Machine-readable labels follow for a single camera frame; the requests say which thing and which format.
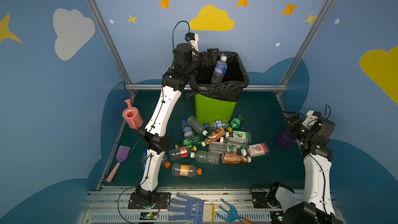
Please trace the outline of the blue label bottle white cap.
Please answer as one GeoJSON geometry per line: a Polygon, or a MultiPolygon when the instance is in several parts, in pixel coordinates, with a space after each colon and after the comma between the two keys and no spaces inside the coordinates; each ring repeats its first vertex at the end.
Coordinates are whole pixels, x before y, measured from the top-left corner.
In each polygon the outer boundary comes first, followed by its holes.
{"type": "Polygon", "coordinates": [[[212,84],[220,84],[222,83],[222,80],[224,78],[224,75],[227,71],[227,56],[226,55],[221,55],[220,60],[217,61],[214,72],[211,78],[211,83],[212,84]]]}

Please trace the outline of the pink label square bottle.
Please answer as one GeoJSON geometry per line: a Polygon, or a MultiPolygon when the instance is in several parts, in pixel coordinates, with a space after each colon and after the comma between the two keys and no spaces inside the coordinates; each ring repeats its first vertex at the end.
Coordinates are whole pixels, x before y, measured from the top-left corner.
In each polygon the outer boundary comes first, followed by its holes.
{"type": "Polygon", "coordinates": [[[241,155],[244,157],[258,157],[267,155],[269,152],[270,151],[266,143],[249,145],[240,150],[241,155]]]}

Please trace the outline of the brown tea bottle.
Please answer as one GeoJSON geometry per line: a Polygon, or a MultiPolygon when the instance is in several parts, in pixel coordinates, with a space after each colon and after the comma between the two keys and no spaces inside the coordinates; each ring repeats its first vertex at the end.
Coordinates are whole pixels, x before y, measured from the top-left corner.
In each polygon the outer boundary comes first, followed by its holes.
{"type": "Polygon", "coordinates": [[[242,155],[238,155],[236,153],[231,152],[223,152],[221,154],[221,161],[224,164],[238,164],[238,163],[250,163],[251,158],[245,157],[242,155]]]}

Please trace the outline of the small orange cap bottle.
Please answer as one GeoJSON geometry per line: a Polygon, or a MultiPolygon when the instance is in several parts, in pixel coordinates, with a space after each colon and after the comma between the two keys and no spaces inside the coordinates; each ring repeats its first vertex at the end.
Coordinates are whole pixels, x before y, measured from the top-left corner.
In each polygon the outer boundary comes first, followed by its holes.
{"type": "Polygon", "coordinates": [[[169,162],[167,155],[163,156],[162,161],[161,161],[161,166],[163,166],[167,169],[171,166],[171,163],[169,162]]]}

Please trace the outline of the orange label clear bottle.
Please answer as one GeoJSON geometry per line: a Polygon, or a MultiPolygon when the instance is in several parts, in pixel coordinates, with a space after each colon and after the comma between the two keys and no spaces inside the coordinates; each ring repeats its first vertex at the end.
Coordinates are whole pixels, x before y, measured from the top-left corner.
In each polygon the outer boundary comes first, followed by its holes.
{"type": "Polygon", "coordinates": [[[201,174],[202,174],[202,169],[199,169],[194,165],[179,164],[179,163],[174,163],[172,165],[173,176],[195,177],[196,175],[201,175],[201,174]]]}

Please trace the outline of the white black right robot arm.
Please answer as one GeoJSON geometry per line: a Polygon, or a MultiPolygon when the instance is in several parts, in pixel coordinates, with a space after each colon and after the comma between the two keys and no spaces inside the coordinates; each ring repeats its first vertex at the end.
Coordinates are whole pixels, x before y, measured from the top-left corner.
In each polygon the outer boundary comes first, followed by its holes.
{"type": "Polygon", "coordinates": [[[275,182],[269,190],[271,204],[283,210],[284,224],[340,224],[335,215],[330,193],[332,151],[327,148],[335,123],[317,111],[308,111],[306,118],[298,112],[282,112],[287,128],[277,141],[292,138],[300,147],[305,167],[303,200],[292,188],[275,182]]]}

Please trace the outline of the blue label bottle near arm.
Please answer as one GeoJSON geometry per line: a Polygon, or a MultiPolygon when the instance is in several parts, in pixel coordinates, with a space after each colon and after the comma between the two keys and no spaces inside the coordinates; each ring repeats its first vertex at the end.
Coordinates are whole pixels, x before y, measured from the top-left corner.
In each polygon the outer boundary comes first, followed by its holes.
{"type": "Polygon", "coordinates": [[[142,153],[142,169],[145,171],[146,168],[146,161],[147,161],[147,152],[142,153]]]}

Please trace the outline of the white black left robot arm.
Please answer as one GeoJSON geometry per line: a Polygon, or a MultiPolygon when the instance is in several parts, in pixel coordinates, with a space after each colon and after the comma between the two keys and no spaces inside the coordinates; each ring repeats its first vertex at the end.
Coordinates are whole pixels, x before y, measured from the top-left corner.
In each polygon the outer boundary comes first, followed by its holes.
{"type": "Polygon", "coordinates": [[[145,128],[138,131],[147,142],[147,159],[142,181],[133,196],[144,206],[153,206],[157,198],[161,162],[172,142],[165,134],[175,104],[194,73],[201,67],[215,64],[215,60],[199,52],[194,40],[178,44],[173,55],[172,67],[162,76],[161,93],[152,117],[145,128]]]}

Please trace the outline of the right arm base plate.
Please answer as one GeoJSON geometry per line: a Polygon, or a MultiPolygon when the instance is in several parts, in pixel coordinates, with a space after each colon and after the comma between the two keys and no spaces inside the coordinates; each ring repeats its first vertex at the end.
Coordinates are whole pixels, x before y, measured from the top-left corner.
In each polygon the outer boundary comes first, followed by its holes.
{"type": "Polygon", "coordinates": [[[280,206],[268,197],[266,191],[250,191],[254,208],[279,208],[280,206]]]}

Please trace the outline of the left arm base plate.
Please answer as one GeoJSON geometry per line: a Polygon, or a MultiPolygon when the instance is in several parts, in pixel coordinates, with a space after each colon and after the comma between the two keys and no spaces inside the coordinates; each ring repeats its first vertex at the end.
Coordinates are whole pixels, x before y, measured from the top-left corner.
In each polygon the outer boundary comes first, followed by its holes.
{"type": "Polygon", "coordinates": [[[146,203],[142,200],[137,193],[132,193],[128,203],[128,209],[155,209],[161,206],[166,209],[170,205],[172,194],[170,192],[159,192],[156,194],[153,203],[146,203]]]}

